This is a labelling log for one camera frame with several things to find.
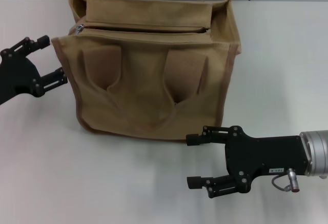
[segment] white table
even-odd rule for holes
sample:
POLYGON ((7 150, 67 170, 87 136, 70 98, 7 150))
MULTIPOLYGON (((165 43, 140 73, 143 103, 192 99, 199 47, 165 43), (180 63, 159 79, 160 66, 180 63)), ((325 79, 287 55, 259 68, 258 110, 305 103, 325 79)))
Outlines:
MULTIPOLYGON (((328 3, 233 7, 243 52, 223 125, 259 137, 328 129, 328 3)), ((67 1, 3 0, 0 11, 0 50, 25 36, 66 35, 74 23, 67 1)), ((52 47, 30 59, 41 75, 60 67, 52 47)), ((327 223, 328 180, 319 177, 299 176, 297 194, 278 191, 270 176, 248 194, 214 199, 187 187, 187 176, 226 174, 222 145, 85 131, 70 85, 0 106, 0 223, 327 223)))

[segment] brown trim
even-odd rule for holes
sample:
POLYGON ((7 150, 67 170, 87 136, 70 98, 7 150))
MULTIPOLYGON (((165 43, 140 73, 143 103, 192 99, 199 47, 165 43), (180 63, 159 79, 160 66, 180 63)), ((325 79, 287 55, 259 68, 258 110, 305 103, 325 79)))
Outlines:
POLYGON ((237 55, 239 44, 230 44, 227 61, 225 63, 224 75, 220 84, 219 98, 217 104, 217 115, 215 126, 220 127, 223 120, 224 103, 226 102, 228 87, 232 70, 234 68, 235 57, 237 55))
POLYGON ((234 11, 232 9, 231 1, 229 1, 227 3, 227 21, 229 22, 229 26, 231 28, 231 32, 234 37, 234 42, 236 44, 238 44, 238 49, 237 49, 237 53, 236 53, 236 55, 238 55, 241 53, 241 43, 240 43, 240 36, 238 33, 237 24, 236 24, 236 20, 235 20, 235 16, 234 16, 234 11))

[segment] canvas bag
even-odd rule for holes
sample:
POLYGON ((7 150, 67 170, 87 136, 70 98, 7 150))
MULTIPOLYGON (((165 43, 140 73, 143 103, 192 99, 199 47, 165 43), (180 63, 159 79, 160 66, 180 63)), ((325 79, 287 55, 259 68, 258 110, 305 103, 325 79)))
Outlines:
POLYGON ((231 0, 69 5, 76 25, 52 44, 85 129, 176 140, 221 125, 241 52, 231 0))

